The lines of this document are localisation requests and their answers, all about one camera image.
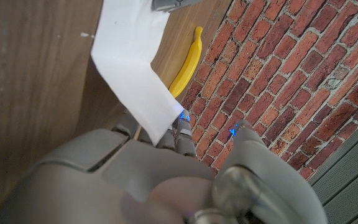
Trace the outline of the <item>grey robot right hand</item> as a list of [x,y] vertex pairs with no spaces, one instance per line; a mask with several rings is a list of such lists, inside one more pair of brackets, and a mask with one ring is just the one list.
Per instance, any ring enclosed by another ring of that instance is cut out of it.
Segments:
[[124,113],[47,154],[0,204],[0,223],[326,223],[310,184],[250,123],[221,170],[196,158],[187,111],[157,145]]

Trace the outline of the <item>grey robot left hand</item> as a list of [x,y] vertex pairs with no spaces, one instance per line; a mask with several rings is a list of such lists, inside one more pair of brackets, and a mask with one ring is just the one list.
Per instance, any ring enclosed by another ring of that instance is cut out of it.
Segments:
[[202,0],[153,0],[152,9],[154,11],[171,12],[183,7],[198,4]]

